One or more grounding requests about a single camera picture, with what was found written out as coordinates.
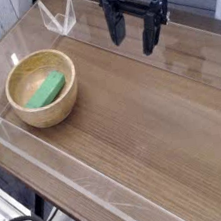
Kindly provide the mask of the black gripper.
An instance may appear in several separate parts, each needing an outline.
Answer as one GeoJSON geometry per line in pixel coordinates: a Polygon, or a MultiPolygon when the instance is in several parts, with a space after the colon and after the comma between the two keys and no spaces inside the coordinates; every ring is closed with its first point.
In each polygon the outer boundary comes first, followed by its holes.
{"type": "Polygon", "coordinates": [[[125,38],[124,13],[144,19],[143,50],[149,56],[156,47],[161,24],[169,20],[168,0],[99,0],[111,40],[120,45],[125,38]]]}

